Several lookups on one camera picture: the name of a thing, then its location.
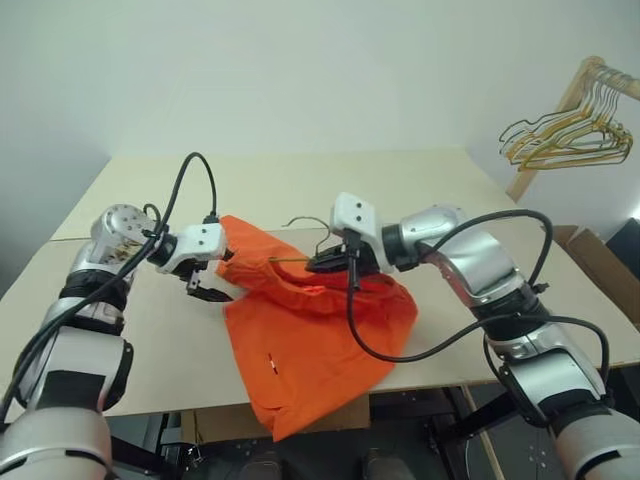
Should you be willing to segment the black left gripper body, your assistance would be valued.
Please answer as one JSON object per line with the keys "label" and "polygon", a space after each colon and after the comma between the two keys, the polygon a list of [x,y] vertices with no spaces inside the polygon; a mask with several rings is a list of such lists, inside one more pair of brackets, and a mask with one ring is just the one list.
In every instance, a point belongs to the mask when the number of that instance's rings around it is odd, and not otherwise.
{"label": "black left gripper body", "polygon": [[225,249],[222,254],[205,252],[186,256],[178,263],[178,278],[185,283],[189,296],[227,296],[227,293],[202,285],[200,274],[204,273],[211,261],[229,261],[234,253]]}

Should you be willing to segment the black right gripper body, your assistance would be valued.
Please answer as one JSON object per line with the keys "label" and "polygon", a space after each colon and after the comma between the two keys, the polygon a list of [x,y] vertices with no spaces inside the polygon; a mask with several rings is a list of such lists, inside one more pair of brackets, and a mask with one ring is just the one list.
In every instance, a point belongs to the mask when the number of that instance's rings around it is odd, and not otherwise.
{"label": "black right gripper body", "polygon": [[372,247],[354,230],[346,229],[343,234],[347,271],[358,276],[379,274],[380,266]]}

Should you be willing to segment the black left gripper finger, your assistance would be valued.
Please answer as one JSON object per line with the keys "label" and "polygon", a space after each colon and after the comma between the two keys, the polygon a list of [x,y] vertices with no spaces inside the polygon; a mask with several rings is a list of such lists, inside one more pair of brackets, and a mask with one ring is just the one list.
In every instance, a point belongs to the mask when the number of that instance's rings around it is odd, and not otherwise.
{"label": "black left gripper finger", "polygon": [[192,289],[192,296],[210,303],[227,303],[233,301],[233,298],[223,291],[201,286],[196,286]]}

